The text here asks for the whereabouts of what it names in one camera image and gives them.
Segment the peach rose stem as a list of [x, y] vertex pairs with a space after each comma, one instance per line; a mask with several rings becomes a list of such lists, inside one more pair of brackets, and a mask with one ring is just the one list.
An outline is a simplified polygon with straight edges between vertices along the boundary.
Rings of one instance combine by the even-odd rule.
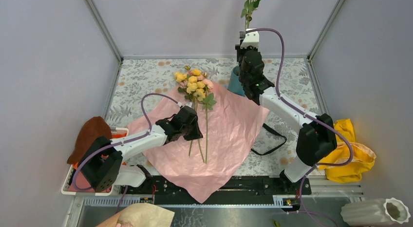
[[206, 119], [206, 143], [205, 143], [205, 161], [204, 163], [207, 164], [208, 162], [208, 137], [209, 137], [209, 112], [213, 110], [213, 106], [216, 104], [215, 95], [212, 91], [214, 84], [209, 79], [204, 79], [202, 81], [205, 85], [205, 98], [202, 100], [203, 103], [203, 110], [205, 110], [205, 119]]

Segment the yellow rose stem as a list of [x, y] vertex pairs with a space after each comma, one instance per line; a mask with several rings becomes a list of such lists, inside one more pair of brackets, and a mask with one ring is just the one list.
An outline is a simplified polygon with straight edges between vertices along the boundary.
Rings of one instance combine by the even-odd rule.
[[[178, 92], [184, 94], [184, 97], [189, 102], [193, 103], [193, 108], [195, 111], [201, 109], [203, 110], [202, 100], [205, 98], [204, 79], [207, 79], [207, 74], [202, 73], [199, 69], [191, 69], [186, 66], [187, 72], [175, 72], [174, 79], [178, 83]], [[202, 161], [205, 161], [205, 149], [201, 147], [201, 141], [198, 140], [198, 147], [200, 150]]]

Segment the pink tissue paper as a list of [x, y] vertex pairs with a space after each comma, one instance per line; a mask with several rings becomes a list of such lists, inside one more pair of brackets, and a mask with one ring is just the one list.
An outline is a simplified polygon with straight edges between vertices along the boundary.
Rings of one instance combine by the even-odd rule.
[[[265, 122], [268, 109], [214, 83], [216, 104], [209, 112], [208, 162], [202, 161], [198, 141], [180, 138], [152, 148], [127, 161], [128, 165], [151, 163], [152, 168], [173, 184], [185, 188], [198, 202], [204, 202], [222, 187], [248, 156]], [[205, 149], [206, 119], [199, 109], [198, 124]]]

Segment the black ribbon gold lettering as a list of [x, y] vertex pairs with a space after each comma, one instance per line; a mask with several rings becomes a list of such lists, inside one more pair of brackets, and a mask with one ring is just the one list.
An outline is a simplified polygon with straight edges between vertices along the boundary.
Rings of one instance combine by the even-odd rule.
[[275, 129], [268, 126], [266, 123], [263, 123], [262, 127], [263, 127], [263, 129], [265, 129], [266, 134], [268, 136], [271, 136], [271, 138], [267, 139], [267, 141], [266, 141], [267, 146], [268, 146], [267, 151], [259, 152], [259, 151], [255, 150], [254, 148], [250, 149], [251, 152], [253, 152], [254, 154], [256, 154], [258, 156], [270, 155], [273, 152], [277, 151], [282, 146], [284, 146], [285, 143], [287, 142], [287, 137], [286, 136], [280, 134]]

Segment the white rose stem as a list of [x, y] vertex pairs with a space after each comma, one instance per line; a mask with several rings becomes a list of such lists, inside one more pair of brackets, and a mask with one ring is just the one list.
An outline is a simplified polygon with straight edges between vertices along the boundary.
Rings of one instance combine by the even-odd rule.
[[250, 28], [250, 23], [252, 21], [252, 14], [258, 9], [259, 4], [262, 0], [245, 0], [244, 7], [241, 11], [241, 18], [244, 19], [244, 29]]

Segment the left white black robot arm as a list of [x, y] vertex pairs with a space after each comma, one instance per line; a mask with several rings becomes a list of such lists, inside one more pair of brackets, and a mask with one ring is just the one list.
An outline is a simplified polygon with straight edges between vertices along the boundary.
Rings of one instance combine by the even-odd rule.
[[152, 148], [178, 140], [203, 138], [198, 125], [197, 112], [190, 106], [182, 106], [170, 118], [157, 120], [147, 130], [126, 137], [109, 140], [105, 136], [95, 139], [80, 159], [73, 176], [73, 186], [78, 191], [87, 191], [76, 184], [79, 174], [95, 192], [105, 191], [113, 185], [132, 186], [139, 193], [150, 190], [151, 181], [139, 168], [124, 166], [128, 159]]

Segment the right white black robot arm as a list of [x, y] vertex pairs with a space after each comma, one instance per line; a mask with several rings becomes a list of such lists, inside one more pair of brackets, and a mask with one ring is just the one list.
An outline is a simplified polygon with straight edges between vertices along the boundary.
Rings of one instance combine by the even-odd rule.
[[263, 74], [264, 62], [261, 53], [252, 46], [236, 45], [239, 63], [238, 77], [245, 96], [275, 113], [298, 134], [297, 156], [280, 173], [279, 186], [287, 194], [299, 187], [301, 180], [321, 159], [337, 148], [332, 118], [327, 114], [316, 115], [277, 94], [276, 85]]

